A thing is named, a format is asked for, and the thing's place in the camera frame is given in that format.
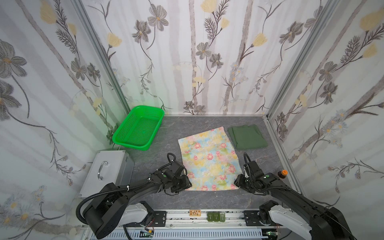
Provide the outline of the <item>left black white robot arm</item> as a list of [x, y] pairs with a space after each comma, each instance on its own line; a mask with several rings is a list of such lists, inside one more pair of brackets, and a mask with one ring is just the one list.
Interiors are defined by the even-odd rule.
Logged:
[[121, 224], [120, 220], [129, 205], [167, 189], [178, 194], [190, 187], [192, 183], [187, 169], [177, 161], [170, 161], [144, 180], [125, 186], [116, 186], [114, 183], [105, 185], [100, 192], [79, 203], [76, 217], [91, 228], [97, 239], [102, 239]]

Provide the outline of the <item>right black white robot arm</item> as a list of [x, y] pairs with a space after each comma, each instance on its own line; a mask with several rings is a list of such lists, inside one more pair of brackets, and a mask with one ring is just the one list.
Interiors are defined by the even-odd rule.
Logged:
[[262, 224], [282, 225], [305, 240], [355, 239], [341, 211], [309, 200], [272, 173], [264, 174], [247, 154], [244, 159], [245, 173], [238, 175], [235, 186], [254, 195], [275, 198], [260, 206]]

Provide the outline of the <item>green skirt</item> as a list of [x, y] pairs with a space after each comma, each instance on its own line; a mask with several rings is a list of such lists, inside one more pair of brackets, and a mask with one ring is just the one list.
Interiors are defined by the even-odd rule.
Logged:
[[261, 149], [268, 146], [257, 125], [229, 127], [228, 131], [238, 150]]

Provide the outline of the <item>floral pastel skirt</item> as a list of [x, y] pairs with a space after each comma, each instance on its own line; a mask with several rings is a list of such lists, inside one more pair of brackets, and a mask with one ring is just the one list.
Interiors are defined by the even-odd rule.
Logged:
[[239, 158], [223, 127], [178, 140], [183, 165], [192, 183], [189, 191], [237, 190], [242, 174]]

